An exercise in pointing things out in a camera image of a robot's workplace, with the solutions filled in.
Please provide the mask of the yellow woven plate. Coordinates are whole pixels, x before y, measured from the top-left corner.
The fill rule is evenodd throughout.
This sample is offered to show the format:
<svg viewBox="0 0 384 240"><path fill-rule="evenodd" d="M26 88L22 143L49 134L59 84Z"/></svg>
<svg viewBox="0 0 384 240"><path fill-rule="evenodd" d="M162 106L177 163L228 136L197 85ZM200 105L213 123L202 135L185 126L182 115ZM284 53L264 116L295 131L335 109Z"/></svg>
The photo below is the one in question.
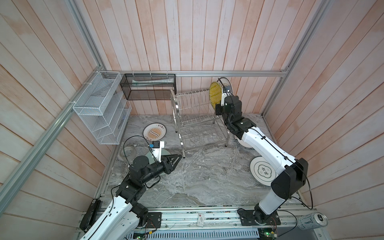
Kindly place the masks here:
<svg viewBox="0 0 384 240"><path fill-rule="evenodd" d="M217 82L212 82L209 89L210 103L213 109L216 109L217 104L221 104L222 101L223 88Z"/></svg>

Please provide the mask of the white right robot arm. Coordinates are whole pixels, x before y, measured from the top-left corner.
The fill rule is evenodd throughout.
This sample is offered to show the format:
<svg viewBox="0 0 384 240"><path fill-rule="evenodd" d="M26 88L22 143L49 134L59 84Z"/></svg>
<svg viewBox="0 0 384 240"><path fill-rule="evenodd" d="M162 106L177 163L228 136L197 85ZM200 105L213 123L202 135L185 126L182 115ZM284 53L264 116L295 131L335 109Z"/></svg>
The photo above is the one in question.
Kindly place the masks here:
<svg viewBox="0 0 384 240"><path fill-rule="evenodd" d="M260 201L253 212L255 222L265 225L266 220L295 192L303 187L307 179L308 162L296 159L266 137L250 119L242 116L242 102L237 96L211 97L210 102L217 116L222 116L227 129L238 139L255 149L275 170L277 177L271 190Z"/></svg>

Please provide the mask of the large orange sunburst plate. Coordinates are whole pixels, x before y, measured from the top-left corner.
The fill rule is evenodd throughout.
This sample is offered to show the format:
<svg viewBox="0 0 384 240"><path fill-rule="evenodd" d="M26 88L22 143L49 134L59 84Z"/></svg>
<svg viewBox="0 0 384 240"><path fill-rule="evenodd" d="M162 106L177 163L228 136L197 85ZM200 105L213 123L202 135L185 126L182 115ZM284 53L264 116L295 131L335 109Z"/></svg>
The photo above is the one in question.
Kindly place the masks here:
<svg viewBox="0 0 384 240"><path fill-rule="evenodd" d="M223 93L226 94L227 96L232 96L233 95L233 87L229 79L222 77L220 79L220 82L223 86Z"/></svg>

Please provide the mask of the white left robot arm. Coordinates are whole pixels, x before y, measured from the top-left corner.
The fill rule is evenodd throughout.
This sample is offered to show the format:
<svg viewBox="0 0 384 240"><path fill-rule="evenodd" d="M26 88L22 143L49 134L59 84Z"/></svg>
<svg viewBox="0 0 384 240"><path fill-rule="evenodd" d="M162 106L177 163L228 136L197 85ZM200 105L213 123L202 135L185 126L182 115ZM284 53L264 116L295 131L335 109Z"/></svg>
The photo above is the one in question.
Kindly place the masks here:
<svg viewBox="0 0 384 240"><path fill-rule="evenodd" d="M138 200L147 190L146 183L162 173L169 175L182 158L182 155L166 155L161 156L160 162L150 164L146 156L136 157L111 203L82 239L122 240L138 226L145 226L148 209Z"/></svg>

